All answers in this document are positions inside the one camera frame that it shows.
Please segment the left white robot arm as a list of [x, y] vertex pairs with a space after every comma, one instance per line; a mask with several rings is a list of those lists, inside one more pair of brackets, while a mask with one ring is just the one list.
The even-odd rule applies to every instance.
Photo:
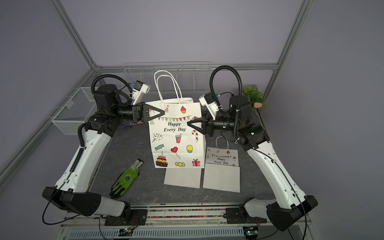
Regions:
[[129, 95], [113, 84], [91, 87], [97, 111], [86, 123], [78, 127], [80, 145], [69, 166], [53, 187], [42, 193], [49, 204], [57, 208], [89, 217], [110, 216], [123, 223], [131, 223], [131, 205], [89, 192], [89, 186], [102, 156], [123, 120], [134, 123], [149, 122], [152, 107], [141, 100], [150, 86], [137, 81]]

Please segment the white party paper bag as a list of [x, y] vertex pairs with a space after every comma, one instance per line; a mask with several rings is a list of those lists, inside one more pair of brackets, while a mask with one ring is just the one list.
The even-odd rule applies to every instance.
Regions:
[[203, 188], [210, 190], [239, 193], [241, 191], [239, 152], [226, 147], [219, 147], [219, 139], [215, 139], [215, 147], [208, 147], [205, 159]]

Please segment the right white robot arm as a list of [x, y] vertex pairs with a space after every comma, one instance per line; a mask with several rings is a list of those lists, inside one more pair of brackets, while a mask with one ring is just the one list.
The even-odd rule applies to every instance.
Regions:
[[241, 145], [258, 165], [275, 195], [271, 201], [246, 200], [237, 212], [226, 213], [229, 224], [235, 220], [246, 222], [249, 218], [262, 218], [283, 232], [318, 205], [316, 198], [306, 195], [281, 163], [268, 134], [253, 120], [252, 105], [247, 98], [231, 97], [229, 113], [221, 116], [211, 93], [201, 96], [199, 101], [207, 107], [208, 113], [188, 121], [188, 126], [210, 137], [215, 131], [235, 131], [235, 143]]

